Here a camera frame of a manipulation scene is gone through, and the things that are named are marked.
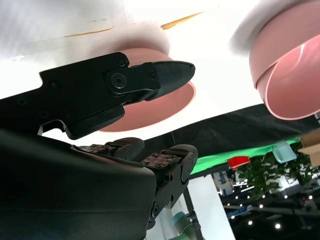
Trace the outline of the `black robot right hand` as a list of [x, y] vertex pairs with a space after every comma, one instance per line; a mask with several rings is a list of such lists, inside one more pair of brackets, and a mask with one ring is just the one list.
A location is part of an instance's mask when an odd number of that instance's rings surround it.
[[75, 146], [77, 140], [186, 85], [184, 61], [130, 66], [122, 52], [42, 71], [42, 85], [0, 101], [0, 237], [3, 240], [143, 240], [161, 210], [189, 183], [198, 151], [176, 145], [136, 162], [135, 137]]

